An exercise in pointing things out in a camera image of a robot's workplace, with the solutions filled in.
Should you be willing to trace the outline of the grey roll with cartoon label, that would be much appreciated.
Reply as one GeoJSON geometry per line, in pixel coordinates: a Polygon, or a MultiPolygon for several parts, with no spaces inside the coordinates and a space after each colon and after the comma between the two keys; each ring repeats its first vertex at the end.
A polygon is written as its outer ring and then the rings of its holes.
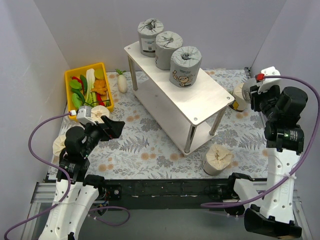
{"type": "Polygon", "coordinates": [[[172,54],[183,46],[182,37],[172,31],[164,31],[155,39],[155,65],[161,70],[170,70],[172,54]]]}

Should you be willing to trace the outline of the grey roll with QR label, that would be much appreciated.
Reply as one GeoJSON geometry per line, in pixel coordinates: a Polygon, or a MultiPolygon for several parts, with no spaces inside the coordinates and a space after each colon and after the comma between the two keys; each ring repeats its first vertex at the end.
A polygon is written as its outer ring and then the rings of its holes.
{"type": "Polygon", "coordinates": [[[156,37],[163,31],[164,25],[157,18],[149,18],[139,23],[137,32],[141,54],[151,58],[155,57],[156,37]]]}

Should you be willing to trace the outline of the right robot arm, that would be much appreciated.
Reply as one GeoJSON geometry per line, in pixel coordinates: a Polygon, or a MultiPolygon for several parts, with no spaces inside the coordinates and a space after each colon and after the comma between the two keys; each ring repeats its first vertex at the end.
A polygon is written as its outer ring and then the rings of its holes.
{"type": "Polygon", "coordinates": [[[244,227],[248,232],[277,239],[297,239],[302,228],[295,224],[293,192],[295,175],[289,174],[304,149],[304,132],[297,124],[308,95],[296,87],[271,86],[262,92],[251,86],[246,95],[251,109],[267,118],[264,128],[268,156],[267,187],[285,182],[262,198],[258,197],[251,177],[233,173],[226,186],[227,195],[244,204],[244,227]]]}

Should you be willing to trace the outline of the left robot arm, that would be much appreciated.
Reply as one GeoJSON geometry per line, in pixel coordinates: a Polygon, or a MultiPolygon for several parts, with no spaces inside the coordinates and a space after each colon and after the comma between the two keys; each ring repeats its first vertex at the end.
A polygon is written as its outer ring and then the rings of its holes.
{"type": "Polygon", "coordinates": [[[95,200],[106,196],[104,178],[87,174],[88,159],[99,142],[118,139],[124,121],[102,116],[102,122],[74,126],[65,133],[64,149],[59,156],[55,196],[41,240],[76,240],[95,200]]]}

